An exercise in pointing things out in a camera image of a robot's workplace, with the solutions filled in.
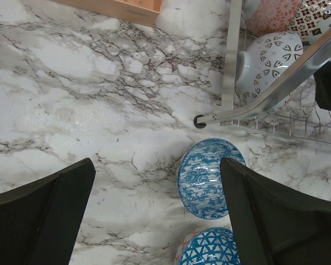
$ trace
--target blue patterned bowl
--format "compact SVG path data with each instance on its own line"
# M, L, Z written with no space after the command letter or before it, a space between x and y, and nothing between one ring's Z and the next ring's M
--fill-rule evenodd
M228 215L220 173L222 158L245 165L239 150L222 139L207 139L193 146L178 170L178 190L185 207L195 216L213 220Z
M239 254L231 230L214 227L200 232L184 248L175 265L239 265Z

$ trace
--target dish rack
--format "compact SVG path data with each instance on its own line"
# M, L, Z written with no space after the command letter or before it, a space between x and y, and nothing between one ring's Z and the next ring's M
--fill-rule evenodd
M202 129L219 123L230 129L250 133L316 142L331 147L331 112L320 109L315 102L315 81L312 75L331 60L331 28L311 45L255 102L241 105L235 90L237 54L245 50L249 35L246 26L241 30L243 0L231 3L227 49L224 66L223 93L218 111L194 118ZM240 45L240 35L244 43ZM267 114L286 96L290 99L275 114Z

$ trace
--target stainless steel frame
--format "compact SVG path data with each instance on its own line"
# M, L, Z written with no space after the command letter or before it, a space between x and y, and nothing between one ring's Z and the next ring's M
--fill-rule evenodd
M298 60L293 63L258 99L243 107L234 108L234 95L235 95L235 75L236 75L236 61L239 45L239 30L241 24L241 6L243 1L232 1L231 13L229 17L228 37L227 37L227 51L224 66L224 80L223 80L223 94L222 94L222 107L220 111L211 114L200 116L195 119L197 124L213 124L220 123L221 125L233 125L235 129L244 129L255 131L256 133L272 133L280 137L295 137L302 140L311 140L307 137L307 128L309 126L319 127L320 135L314 141L325 143L331 146L331 141L322 140L322 130L331 129L331 122L329 124L322 124L321 121L317 124L309 123L307 114L301 104L301 111L305 114L302 120L292 117L291 111L287 106L291 115L279 116L274 115L274 121L278 119L287 119L289 132L284 134L275 131L275 124L271 130L262 130L259 128L258 116L265 113L278 102L282 101L286 96L293 92L300 84L309 79L318 69L320 69L326 62L331 60L331 28L323 34L320 39L310 46ZM256 120L256 126L249 128L243 126L243 119ZM304 136L293 136L292 126L296 121L305 123Z

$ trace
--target marble countertop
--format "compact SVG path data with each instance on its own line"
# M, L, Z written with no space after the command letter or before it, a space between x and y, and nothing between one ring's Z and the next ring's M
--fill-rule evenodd
M0 1L0 193L90 157L97 175L72 265L173 264L200 226L175 171L194 143L220 137L247 165L331 200L331 150L195 129L215 107L226 44L223 0L165 0L147 28L45 0Z

